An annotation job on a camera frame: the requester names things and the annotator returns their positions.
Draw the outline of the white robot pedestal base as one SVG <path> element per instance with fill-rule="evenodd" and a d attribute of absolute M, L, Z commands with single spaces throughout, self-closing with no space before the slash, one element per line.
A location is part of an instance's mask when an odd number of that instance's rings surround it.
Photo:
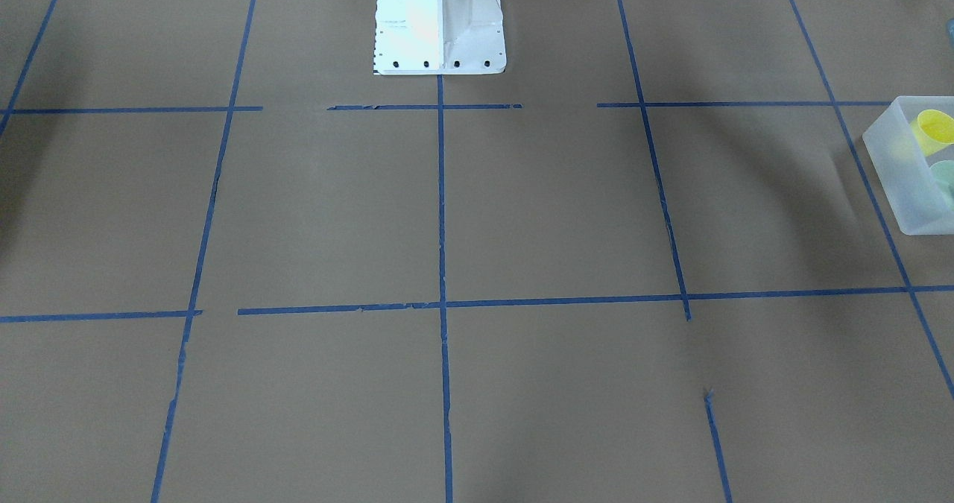
<path fill-rule="evenodd" d="M 497 75 L 508 65 L 502 0 L 376 0 L 375 75 Z"/>

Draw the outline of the mint green bowl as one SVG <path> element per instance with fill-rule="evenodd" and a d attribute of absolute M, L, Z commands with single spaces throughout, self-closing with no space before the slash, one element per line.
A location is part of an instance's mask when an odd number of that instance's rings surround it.
<path fill-rule="evenodd" d="M 953 210 L 953 169 L 954 164 L 951 159 L 937 161 L 929 167 L 934 183 L 941 192 L 941 197 L 945 205 L 951 210 Z"/>

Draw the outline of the yellow plastic cup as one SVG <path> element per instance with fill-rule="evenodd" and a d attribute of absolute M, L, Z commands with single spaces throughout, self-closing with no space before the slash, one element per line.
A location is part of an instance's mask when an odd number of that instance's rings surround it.
<path fill-rule="evenodd" d="M 912 119 L 910 127 L 925 157 L 939 153 L 953 143 L 953 116 L 943 110 L 921 110 Z"/>

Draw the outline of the clear plastic storage box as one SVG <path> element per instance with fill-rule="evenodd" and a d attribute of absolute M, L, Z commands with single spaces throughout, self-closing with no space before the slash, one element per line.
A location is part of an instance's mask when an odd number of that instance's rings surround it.
<path fill-rule="evenodd" d="M 931 164 L 952 159 L 952 145 L 925 157 L 910 123 L 921 110 L 952 115 L 951 96 L 900 96 L 862 134 L 900 231 L 906 235 L 950 235 L 953 212 L 934 183 Z"/>

